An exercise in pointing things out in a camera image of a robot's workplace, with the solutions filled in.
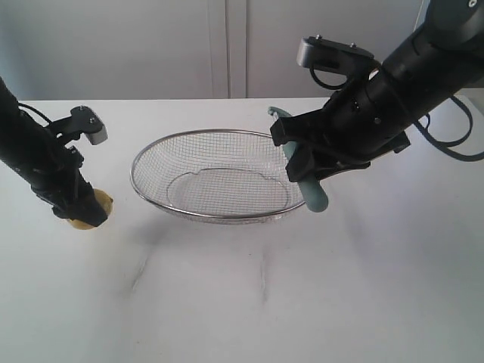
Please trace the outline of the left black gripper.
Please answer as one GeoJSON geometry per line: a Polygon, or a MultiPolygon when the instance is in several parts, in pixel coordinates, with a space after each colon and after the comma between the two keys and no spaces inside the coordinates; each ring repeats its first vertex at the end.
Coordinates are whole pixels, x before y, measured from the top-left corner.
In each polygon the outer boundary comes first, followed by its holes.
{"type": "Polygon", "coordinates": [[[83,178],[83,161],[76,147],[61,146],[50,166],[33,168],[29,184],[59,219],[69,219],[74,228],[97,228],[108,218],[108,194],[83,178]]]}

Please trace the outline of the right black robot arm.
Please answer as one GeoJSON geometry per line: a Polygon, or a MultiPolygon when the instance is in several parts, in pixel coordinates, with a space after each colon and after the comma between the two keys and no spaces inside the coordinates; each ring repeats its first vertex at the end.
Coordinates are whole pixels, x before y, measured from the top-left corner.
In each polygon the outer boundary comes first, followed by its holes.
{"type": "Polygon", "coordinates": [[[354,45],[310,36],[297,63],[339,74],[319,110],[281,116],[271,126],[276,145],[296,143],[287,176],[323,180],[366,169],[410,144],[406,129],[483,75],[483,3],[432,1],[424,22],[384,61],[354,45]]]}

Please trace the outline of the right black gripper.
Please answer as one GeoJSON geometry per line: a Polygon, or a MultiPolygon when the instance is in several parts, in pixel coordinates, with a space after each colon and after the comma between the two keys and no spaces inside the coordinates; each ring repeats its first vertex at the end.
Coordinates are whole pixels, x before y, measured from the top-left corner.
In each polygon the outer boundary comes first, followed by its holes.
{"type": "Polygon", "coordinates": [[[289,180],[319,182],[400,153],[410,144],[405,133],[410,124],[407,102],[388,72],[380,71],[354,78],[319,110],[279,116],[270,133],[275,146],[299,144],[286,166],[289,180]]]}

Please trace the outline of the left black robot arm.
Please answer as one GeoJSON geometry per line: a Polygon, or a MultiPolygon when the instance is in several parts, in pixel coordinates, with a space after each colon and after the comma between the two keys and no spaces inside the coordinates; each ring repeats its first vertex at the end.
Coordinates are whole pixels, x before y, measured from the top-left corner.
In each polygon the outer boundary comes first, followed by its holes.
{"type": "Polygon", "coordinates": [[[1,82],[1,161],[25,180],[32,192],[51,205],[60,219],[98,227],[108,217],[100,191],[80,172],[84,157],[71,141],[86,135],[92,145],[107,140],[107,130],[87,106],[52,122],[36,108],[20,103],[1,82]]]}

